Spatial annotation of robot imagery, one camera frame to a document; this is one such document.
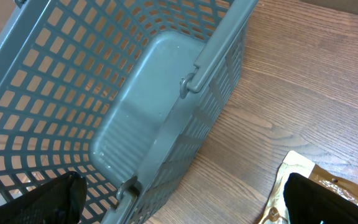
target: perforated plastic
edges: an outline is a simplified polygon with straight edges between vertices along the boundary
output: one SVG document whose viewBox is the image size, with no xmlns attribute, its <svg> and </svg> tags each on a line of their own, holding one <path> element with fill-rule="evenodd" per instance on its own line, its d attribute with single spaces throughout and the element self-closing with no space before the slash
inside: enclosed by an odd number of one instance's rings
<svg viewBox="0 0 358 224">
<path fill-rule="evenodd" d="M 17 8 L 0 36 L 0 196 L 11 201 L 74 170 L 88 182 L 81 221 L 98 223 L 136 175 L 126 222 L 146 221 L 239 81 L 246 25 L 202 91 L 179 96 L 232 2 L 28 0 Z"/>
</svg>

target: laundry basket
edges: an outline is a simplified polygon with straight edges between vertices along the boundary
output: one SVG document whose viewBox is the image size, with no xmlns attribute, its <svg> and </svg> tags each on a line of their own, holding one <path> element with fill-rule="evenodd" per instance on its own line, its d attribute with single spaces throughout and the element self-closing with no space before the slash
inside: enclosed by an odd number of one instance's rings
<svg viewBox="0 0 358 224">
<path fill-rule="evenodd" d="M 143 223 L 241 75 L 257 0 L 15 0 L 0 35 L 0 198 L 68 171 L 83 223 Z"/>
</svg>

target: wooden table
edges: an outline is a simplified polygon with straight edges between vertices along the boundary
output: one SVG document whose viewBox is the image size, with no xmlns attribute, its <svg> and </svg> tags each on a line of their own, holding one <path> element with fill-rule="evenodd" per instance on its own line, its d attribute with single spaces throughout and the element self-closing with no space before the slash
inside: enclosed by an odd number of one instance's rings
<svg viewBox="0 0 358 224">
<path fill-rule="evenodd" d="M 0 30 L 14 8 L 0 1 Z M 260 0 L 243 77 L 190 171 L 148 223 L 255 223 L 295 150 L 358 183 L 358 16 Z"/>
</svg>

